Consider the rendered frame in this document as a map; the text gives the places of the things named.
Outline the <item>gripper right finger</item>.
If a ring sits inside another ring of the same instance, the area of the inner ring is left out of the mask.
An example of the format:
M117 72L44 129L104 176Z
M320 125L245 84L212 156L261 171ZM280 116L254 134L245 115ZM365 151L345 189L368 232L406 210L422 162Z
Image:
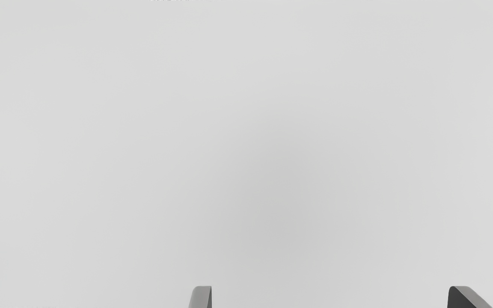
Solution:
M447 308L493 308L468 286L451 286L448 290Z

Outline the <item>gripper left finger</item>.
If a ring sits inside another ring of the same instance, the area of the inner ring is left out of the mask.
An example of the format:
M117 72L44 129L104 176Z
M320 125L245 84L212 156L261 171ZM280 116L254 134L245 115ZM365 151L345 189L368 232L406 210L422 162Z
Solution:
M212 287L210 285L194 287L188 308L213 308Z

